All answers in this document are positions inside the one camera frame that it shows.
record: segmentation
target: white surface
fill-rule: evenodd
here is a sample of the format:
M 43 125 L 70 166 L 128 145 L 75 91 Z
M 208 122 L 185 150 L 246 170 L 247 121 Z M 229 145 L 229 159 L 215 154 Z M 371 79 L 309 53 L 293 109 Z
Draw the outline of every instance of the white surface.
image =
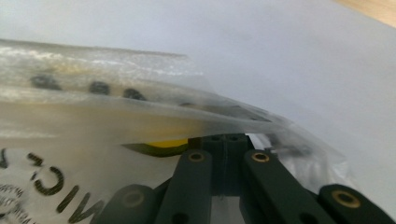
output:
M 330 0 L 2 1 L 0 38 L 187 54 L 342 151 L 396 219 L 396 29 Z

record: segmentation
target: wooden surface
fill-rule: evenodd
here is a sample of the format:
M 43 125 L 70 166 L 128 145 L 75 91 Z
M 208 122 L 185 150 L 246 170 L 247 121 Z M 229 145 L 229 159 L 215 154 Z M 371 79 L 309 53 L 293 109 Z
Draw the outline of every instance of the wooden surface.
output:
M 396 0 L 336 0 L 396 28 Z

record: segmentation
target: yellow object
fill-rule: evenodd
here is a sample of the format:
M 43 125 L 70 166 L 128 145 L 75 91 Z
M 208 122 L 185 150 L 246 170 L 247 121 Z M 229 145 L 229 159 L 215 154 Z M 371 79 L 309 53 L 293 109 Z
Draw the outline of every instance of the yellow object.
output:
M 188 143 L 188 139 L 180 139 L 180 140 L 171 140 L 164 142 L 147 143 L 147 145 L 152 147 L 180 147 L 182 145 L 186 145 L 187 143 Z

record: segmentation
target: plastic bag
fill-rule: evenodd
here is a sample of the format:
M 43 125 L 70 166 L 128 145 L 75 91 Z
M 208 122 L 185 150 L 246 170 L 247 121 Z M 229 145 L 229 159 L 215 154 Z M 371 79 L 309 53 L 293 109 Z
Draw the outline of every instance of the plastic bag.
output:
M 0 223 L 94 223 L 118 189 L 155 188 L 177 164 L 121 145 L 221 133 L 254 133 L 313 191 L 352 185 L 337 151 L 287 119 L 197 90 L 196 71 L 173 54 L 0 40 L 0 148 L 24 167 L 11 173 L 28 176 L 15 184 L 26 200 Z

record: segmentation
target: black bracket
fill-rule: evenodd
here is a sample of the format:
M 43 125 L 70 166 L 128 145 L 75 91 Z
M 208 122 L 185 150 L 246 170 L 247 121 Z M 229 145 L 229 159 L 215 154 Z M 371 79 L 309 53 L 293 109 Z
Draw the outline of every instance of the black bracket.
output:
M 107 204 L 99 224 L 209 224 L 212 196 L 240 197 L 246 224 L 395 222 L 356 190 L 304 189 L 270 150 L 244 134 L 189 140 L 173 177 L 156 189 L 132 185 Z

